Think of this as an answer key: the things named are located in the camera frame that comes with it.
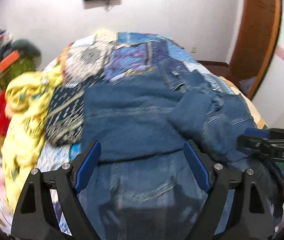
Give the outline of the blue denim jacket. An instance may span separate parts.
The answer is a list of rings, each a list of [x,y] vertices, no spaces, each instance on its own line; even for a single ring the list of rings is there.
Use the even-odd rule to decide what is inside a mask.
[[[192,140],[232,170],[251,168],[266,193],[274,224],[283,214],[281,174],[237,137],[256,123],[242,96],[213,89],[193,71],[167,67],[84,93],[81,146],[101,143],[102,154],[79,196],[101,239],[183,239],[197,219],[206,193],[183,154]]]

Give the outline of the purple cloth on floor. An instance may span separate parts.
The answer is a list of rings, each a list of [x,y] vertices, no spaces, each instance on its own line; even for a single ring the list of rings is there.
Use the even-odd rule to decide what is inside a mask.
[[[240,89],[243,92],[243,94],[247,95],[249,94],[249,91],[251,90],[253,84],[255,83],[256,77],[251,77],[249,79],[241,80],[239,82]]]

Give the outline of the wooden door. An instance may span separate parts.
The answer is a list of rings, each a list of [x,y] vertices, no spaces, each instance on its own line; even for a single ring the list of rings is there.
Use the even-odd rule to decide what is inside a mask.
[[[281,25],[282,0],[244,0],[238,39],[230,62],[237,81],[254,82],[246,96],[252,99],[269,68]]]

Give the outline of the yellow cartoon blanket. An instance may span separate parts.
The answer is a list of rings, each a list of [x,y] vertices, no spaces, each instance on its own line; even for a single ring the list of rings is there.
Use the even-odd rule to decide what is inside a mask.
[[[44,126],[54,89],[63,82],[58,63],[47,72],[25,72],[7,86],[5,99],[13,116],[1,148],[9,207],[17,206],[24,183],[44,144]]]

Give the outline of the green patterned bag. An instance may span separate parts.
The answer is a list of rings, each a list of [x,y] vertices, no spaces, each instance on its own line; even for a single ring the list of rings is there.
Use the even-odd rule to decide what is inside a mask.
[[[30,56],[22,55],[0,74],[0,88],[5,90],[8,84],[24,72],[34,72],[35,65]]]

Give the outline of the orange box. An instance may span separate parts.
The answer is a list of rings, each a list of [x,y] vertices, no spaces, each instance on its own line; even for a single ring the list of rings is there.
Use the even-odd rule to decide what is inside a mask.
[[[12,51],[8,56],[6,56],[0,62],[0,73],[3,73],[12,63],[17,61],[20,57],[19,52],[17,50]]]

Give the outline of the dark green cushion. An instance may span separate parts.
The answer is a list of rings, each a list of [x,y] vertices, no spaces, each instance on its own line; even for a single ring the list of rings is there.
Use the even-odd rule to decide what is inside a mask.
[[[31,41],[25,38],[14,40],[11,43],[11,48],[13,50],[17,50],[19,53],[27,54],[32,57],[38,57],[41,55],[41,51],[39,50],[39,48]]]

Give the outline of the blue patchwork bedsheet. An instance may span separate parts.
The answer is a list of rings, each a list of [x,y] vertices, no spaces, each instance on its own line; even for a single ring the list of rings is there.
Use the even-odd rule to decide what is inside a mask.
[[[42,171],[57,169],[75,157],[81,146],[84,93],[104,82],[118,83],[158,67],[184,75],[199,72],[213,89],[231,94],[230,87],[183,48],[168,38],[152,34],[117,33],[97,37],[90,46],[71,47],[67,52],[64,83],[54,90],[44,128],[44,146],[38,166]]]

